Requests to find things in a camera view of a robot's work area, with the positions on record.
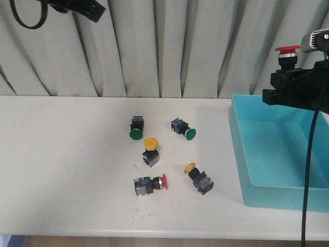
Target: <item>white curtain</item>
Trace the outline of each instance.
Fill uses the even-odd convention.
[[[328,0],[98,0],[93,23],[49,8],[21,27],[0,0],[0,95],[230,98],[261,94],[279,46],[329,28]],[[40,3],[16,0],[29,25]],[[298,51],[310,68],[321,52]]]

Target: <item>light blue tray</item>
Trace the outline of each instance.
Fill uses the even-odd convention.
[[[302,209],[312,111],[267,105],[234,95],[230,128],[244,203]],[[319,114],[310,170],[308,210],[329,211],[329,126]]]

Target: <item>white table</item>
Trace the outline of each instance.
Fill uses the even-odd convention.
[[[301,211],[243,204],[229,99],[0,97],[0,233],[108,237],[300,239]],[[133,115],[159,140],[142,161]],[[197,130],[187,141],[170,122]],[[183,173],[215,182],[202,196]],[[136,197],[133,179],[165,173],[168,190]],[[308,212],[308,240],[329,240],[329,214]]]

